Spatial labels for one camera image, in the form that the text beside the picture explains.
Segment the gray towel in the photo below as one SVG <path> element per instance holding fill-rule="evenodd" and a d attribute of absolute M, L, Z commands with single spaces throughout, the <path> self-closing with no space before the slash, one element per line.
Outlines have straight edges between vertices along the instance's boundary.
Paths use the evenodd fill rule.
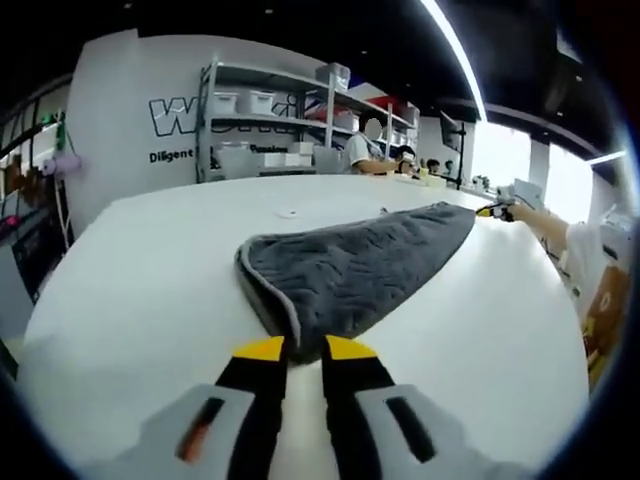
<path fill-rule="evenodd" d="M 236 271 L 270 335 L 296 362 L 320 358 L 324 335 L 360 335 L 415 293 L 471 231 L 473 211 L 438 203 L 310 232 L 262 235 Z"/>

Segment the window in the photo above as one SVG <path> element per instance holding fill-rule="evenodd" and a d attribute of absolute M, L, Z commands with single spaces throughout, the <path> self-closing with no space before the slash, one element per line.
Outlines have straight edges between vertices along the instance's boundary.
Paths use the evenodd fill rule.
<path fill-rule="evenodd" d="M 495 123 L 476 123 L 472 177 L 488 177 L 492 188 L 510 185 L 516 178 L 526 181 L 530 162 L 528 134 Z"/>
<path fill-rule="evenodd" d="M 585 222 L 589 219 L 592 190 L 591 167 L 572 153 L 551 145 L 545 194 L 547 208 L 566 222 Z"/>

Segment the table surface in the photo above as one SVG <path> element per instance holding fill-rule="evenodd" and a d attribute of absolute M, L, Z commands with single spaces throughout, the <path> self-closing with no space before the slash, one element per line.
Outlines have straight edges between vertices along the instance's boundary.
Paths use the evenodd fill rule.
<path fill-rule="evenodd" d="M 142 423 L 235 347 L 266 337 L 234 277 L 248 237 L 484 200 L 394 178 L 244 179 L 120 200 L 78 239 L 25 336 L 18 387 L 72 466 L 134 446 Z M 396 383 L 415 384 L 496 460 L 537 467 L 588 401 L 579 322 L 529 229 L 479 218 L 422 289 L 359 337 Z M 290 370 L 272 479 L 338 478 L 320 365 Z"/>

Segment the ceiling light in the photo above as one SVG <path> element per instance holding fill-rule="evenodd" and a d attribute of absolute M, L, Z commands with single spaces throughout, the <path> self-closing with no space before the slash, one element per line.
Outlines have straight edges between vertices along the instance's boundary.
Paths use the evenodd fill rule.
<path fill-rule="evenodd" d="M 592 158 L 591 160 L 587 160 L 587 163 L 589 165 L 598 165 L 599 163 L 604 163 L 610 160 L 615 160 L 617 158 L 624 157 L 626 154 L 627 152 L 625 152 L 624 150 L 621 150 L 619 152 L 610 153 L 609 155 L 605 155 L 603 157 Z"/>
<path fill-rule="evenodd" d="M 476 108 L 478 109 L 478 115 L 480 116 L 480 120 L 483 122 L 487 121 L 487 112 L 484 109 L 484 102 L 482 101 L 482 94 L 480 93 L 480 86 L 478 85 L 478 80 L 473 73 L 473 69 L 471 68 L 471 63 L 469 63 L 469 58 L 467 58 L 467 54 L 464 52 L 464 48 L 462 48 L 462 44 L 458 39 L 456 33 L 449 23 L 447 17 L 445 17 L 444 13 L 438 6 L 435 0 L 421 0 L 422 4 L 425 6 L 433 20 L 436 22 L 440 30 L 442 31 L 444 37 L 449 42 L 451 49 L 453 50 L 454 55 L 458 59 L 458 63 L 460 67 L 462 67 L 462 72 L 464 73 L 465 78 L 467 79 L 467 83 L 469 84 L 469 88 L 471 89 L 471 94 L 473 95 L 473 99 L 476 103 Z"/>

